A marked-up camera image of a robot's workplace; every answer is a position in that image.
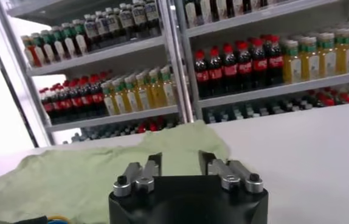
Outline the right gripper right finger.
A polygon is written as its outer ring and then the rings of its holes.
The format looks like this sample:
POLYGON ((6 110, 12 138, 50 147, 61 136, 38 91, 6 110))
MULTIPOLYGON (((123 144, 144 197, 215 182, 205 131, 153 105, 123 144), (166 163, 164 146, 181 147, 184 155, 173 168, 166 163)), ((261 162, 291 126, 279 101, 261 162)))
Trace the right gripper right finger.
POLYGON ((263 192, 263 180, 259 174, 251 172, 238 160, 224 162, 213 153, 200 150, 199 164, 203 175, 217 175, 221 179, 221 187, 226 191, 243 186, 251 194, 263 192))

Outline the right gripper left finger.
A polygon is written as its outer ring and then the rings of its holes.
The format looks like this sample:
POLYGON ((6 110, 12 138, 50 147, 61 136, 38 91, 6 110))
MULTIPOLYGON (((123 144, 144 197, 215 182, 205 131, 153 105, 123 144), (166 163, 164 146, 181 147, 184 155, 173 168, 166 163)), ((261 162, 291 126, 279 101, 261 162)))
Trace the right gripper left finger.
POLYGON ((135 191, 150 193, 154 190, 154 178, 162 175, 162 153, 150 155, 144 166, 129 163, 124 173, 117 177, 112 193, 116 197, 127 197, 135 191))

